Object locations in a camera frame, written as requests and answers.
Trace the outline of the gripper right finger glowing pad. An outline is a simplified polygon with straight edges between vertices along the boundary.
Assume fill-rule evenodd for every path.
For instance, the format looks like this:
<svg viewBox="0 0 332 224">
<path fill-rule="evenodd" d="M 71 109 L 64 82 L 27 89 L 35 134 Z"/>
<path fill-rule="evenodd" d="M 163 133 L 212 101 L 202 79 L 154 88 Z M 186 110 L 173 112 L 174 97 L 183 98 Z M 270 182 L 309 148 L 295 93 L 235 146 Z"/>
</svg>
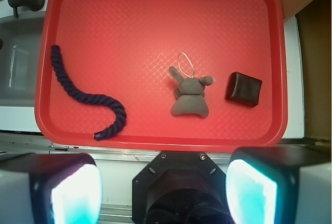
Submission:
<svg viewBox="0 0 332 224">
<path fill-rule="evenodd" d="M 331 149 L 237 148 L 226 196 L 235 223 L 331 223 Z"/>
</svg>

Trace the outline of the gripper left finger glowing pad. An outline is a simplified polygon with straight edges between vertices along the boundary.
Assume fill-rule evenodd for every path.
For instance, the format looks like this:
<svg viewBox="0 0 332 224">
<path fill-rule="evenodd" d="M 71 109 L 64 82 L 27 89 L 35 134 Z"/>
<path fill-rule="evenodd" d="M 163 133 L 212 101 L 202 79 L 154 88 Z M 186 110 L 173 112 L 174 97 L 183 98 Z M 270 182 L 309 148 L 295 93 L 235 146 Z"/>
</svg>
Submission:
<svg viewBox="0 0 332 224">
<path fill-rule="evenodd" d="M 101 171 L 86 153 L 1 153 L 1 223 L 98 223 Z"/>
</svg>

